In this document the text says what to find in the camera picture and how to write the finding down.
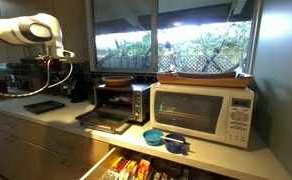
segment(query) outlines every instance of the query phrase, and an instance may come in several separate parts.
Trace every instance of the cable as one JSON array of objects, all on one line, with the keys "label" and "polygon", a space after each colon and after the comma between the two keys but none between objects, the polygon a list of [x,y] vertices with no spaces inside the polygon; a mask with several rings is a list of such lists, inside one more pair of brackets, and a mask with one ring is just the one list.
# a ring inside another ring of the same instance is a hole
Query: cable
[{"label": "cable", "polygon": [[70,77],[70,75],[72,74],[72,71],[73,71],[73,64],[70,61],[68,61],[67,59],[66,59],[66,61],[70,64],[70,71],[69,71],[68,75],[60,82],[48,86],[49,82],[50,82],[50,68],[49,68],[49,66],[50,66],[51,60],[52,60],[52,58],[50,57],[47,61],[47,82],[46,82],[45,86],[43,86],[42,88],[40,88],[36,91],[30,92],[30,93],[25,93],[25,94],[7,94],[7,93],[0,92],[0,96],[11,97],[11,98],[29,97],[29,96],[33,96],[35,94],[40,93],[41,91],[45,90],[46,88],[51,88],[51,87],[57,86],[57,85],[63,83],[64,81],[66,81]]}]

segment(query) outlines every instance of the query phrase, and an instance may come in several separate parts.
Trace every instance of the small bowl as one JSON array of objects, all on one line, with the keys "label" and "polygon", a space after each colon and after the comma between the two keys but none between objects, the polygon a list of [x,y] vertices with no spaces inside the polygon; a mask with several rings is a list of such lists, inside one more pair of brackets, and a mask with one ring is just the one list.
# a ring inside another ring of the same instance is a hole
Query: small bowl
[{"label": "small bowl", "polygon": [[162,144],[163,132],[157,129],[147,130],[143,133],[146,144],[151,146],[158,146]]},{"label": "small bowl", "polygon": [[[185,137],[180,135],[180,134],[168,134],[165,137],[186,142]],[[185,144],[178,143],[178,142],[171,141],[171,140],[167,140],[167,139],[165,139],[164,141],[165,141],[165,147],[166,147],[167,151],[174,153],[174,154],[180,154],[180,153],[183,155],[187,154],[187,149],[186,149]]]},{"label": "small bowl", "polygon": [[129,93],[121,94],[119,97],[120,100],[122,100],[123,102],[132,102],[132,94]]}]

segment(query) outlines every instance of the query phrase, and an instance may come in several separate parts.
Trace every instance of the open drawer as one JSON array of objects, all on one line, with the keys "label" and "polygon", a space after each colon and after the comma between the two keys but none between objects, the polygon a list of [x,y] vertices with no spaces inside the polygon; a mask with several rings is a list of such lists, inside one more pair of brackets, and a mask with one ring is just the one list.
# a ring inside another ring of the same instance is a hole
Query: open drawer
[{"label": "open drawer", "polygon": [[114,147],[94,167],[83,175],[80,180],[186,180],[203,178],[233,180],[222,175],[192,168],[170,160],[161,159],[125,148]]},{"label": "open drawer", "polygon": [[121,157],[124,149],[112,148],[98,163],[95,164],[80,180],[99,180],[107,173],[110,167]]}]

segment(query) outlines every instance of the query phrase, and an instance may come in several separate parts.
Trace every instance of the wall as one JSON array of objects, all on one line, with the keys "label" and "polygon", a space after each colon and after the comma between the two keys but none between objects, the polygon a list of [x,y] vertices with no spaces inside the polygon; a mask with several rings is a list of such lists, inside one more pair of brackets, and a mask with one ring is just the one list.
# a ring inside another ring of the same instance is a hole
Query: wall
[{"label": "wall", "polygon": [[253,74],[255,127],[292,175],[292,1],[264,1]]}]

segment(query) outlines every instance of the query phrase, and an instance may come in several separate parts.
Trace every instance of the toaster oven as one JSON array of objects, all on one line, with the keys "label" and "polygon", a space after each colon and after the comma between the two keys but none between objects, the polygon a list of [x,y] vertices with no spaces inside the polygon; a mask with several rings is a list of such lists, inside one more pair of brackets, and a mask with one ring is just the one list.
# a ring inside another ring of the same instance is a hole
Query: toaster oven
[{"label": "toaster oven", "polygon": [[115,133],[127,121],[143,122],[149,118],[150,85],[97,85],[94,87],[94,101],[95,108],[76,119],[81,125]]}]

